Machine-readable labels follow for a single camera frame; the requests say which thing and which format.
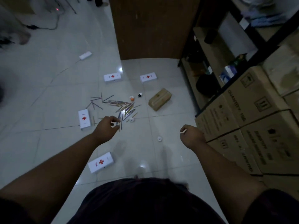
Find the hand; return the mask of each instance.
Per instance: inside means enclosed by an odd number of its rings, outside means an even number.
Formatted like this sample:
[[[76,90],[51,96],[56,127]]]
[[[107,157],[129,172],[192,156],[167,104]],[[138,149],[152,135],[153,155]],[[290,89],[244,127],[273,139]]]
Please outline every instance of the hand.
[[[119,130],[120,126],[114,126],[114,123],[112,122],[120,122],[120,119],[116,118],[115,116],[105,116],[102,121],[99,122],[94,132],[91,133],[99,145],[111,140],[115,133]]]
[[[181,129],[181,141],[182,143],[192,151],[194,151],[198,146],[205,144],[206,140],[204,138],[204,133],[201,132],[198,128],[190,126],[190,125],[184,125]]]

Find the person's left arm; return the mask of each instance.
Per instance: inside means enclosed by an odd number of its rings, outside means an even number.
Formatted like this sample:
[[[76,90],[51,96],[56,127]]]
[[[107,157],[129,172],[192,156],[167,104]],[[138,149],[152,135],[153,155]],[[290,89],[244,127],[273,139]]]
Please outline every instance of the person's left arm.
[[[0,190],[0,197],[17,202],[37,223],[51,223],[64,204],[93,151],[119,129],[105,117],[90,135],[46,160]]]

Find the dark shirt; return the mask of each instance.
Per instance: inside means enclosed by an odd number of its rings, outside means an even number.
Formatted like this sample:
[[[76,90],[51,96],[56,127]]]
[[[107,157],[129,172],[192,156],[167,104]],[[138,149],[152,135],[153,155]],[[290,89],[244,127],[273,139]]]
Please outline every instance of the dark shirt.
[[[17,203],[0,199],[4,223],[34,223]],[[299,202],[267,190],[249,207],[242,223],[299,223]],[[93,189],[68,224],[217,223],[221,217],[182,184],[169,179],[120,179]]]

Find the cable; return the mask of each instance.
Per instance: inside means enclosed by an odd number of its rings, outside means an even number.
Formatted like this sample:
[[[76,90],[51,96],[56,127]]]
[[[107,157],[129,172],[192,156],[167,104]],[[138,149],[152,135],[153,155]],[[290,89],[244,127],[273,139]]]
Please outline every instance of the cable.
[[[23,24],[23,26],[25,26],[25,27],[27,27],[28,29],[31,29],[31,30],[36,30],[36,29],[56,30],[58,28],[59,18],[60,18],[61,15],[65,14],[65,9],[64,9],[63,5],[59,1],[57,1],[57,0],[54,0],[54,1],[57,3],[57,5],[59,7],[61,7],[63,9],[63,13],[62,14],[57,14],[56,25],[55,25],[54,28],[44,28],[44,27],[35,26],[33,24],[32,25],[25,25],[25,24]]]

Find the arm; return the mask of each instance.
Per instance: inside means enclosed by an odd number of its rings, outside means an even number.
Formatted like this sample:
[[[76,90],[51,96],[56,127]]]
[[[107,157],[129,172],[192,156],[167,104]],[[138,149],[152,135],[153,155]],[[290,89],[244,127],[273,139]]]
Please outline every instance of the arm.
[[[92,152],[119,129],[105,117],[90,135],[46,160],[0,190],[0,197],[22,205],[37,223],[51,223],[80,177]]]
[[[251,203],[266,187],[210,147],[198,128],[184,125],[180,131],[181,141],[198,157],[227,220],[241,223]]]

